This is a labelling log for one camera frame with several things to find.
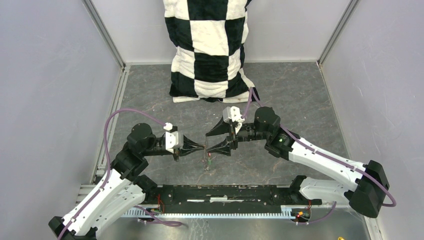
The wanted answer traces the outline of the large metal keyring plate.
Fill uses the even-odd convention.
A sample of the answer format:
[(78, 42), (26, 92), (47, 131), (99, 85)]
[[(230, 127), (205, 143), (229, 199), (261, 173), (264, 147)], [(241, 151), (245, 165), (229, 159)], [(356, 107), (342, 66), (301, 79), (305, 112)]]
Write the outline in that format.
[(203, 158), (203, 161), (202, 161), (203, 162), (203, 169), (206, 172), (209, 172), (210, 169), (211, 169), (210, 164), (209, 164), (211, 157), (208, 157), (208, 137), (207, 136), (205, 137), (204, 145), (205, 145), (205, 147), (204, 147), (204, 158)]

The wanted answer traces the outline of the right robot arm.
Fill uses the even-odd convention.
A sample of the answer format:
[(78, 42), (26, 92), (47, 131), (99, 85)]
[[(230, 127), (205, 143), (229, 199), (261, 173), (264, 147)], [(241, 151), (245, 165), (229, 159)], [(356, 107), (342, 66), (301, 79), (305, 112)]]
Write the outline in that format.
[(389, 196), (389, 181), (384, 167), (377, 161), (368, 163), (350, 160), (324, 150), (298, 134), (281, 127), (281, 118), (271, 107), (255, 111), (254, 121), (246, 123), (238, 107), (226, 107), (219, 122), (205, 134), (207, 137), (226, 135), (208, 153), (231, 155), (241, 142), (265, 141), (264, 148), (276, 157), (312, 168), (327, 177), (319, 180), (299, 176), (289, 189), (289, 199), (295, 204), (306, 200), (347, 203), (357, 213), (377, 218)]

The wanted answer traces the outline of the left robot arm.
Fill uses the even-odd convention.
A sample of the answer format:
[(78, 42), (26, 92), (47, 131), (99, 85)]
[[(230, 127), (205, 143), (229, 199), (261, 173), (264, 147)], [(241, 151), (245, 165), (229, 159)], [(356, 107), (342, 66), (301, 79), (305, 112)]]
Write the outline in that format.
[(171, 155), (178, 161), (204, 148), (175, 126), (156, 137), (149, 124), (139, 123), (99, 183), (65, 216), (53, 217), (48, 226), (59, 240), (95, 240), (134, 206), (156, 200), (157, 184), (142, 174), (149, 165), (146, 157)]

